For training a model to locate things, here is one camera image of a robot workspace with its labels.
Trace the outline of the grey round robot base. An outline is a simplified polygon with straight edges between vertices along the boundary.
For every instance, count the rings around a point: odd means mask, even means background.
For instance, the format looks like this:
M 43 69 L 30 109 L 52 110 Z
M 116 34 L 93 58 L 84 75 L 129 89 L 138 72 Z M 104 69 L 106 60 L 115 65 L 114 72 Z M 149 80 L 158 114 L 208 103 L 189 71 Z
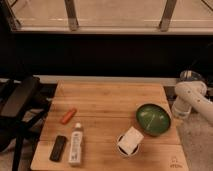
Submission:
M 205 81 L 202 75 L 192 70 L 184 70 L 180 73 L 181 81 Z

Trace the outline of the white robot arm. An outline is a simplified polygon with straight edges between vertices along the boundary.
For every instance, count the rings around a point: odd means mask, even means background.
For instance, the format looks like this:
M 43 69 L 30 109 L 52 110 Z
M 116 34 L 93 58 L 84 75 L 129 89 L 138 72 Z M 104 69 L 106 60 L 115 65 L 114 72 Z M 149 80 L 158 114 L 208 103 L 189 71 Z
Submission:
M 213 126 L 213 102 L 205 97 L 207 86 L 204 82 L 179 82 L 174 90 L 177 97 L 172 105 L 172 113 L 176 118 L 186 119 L 195 109 Z

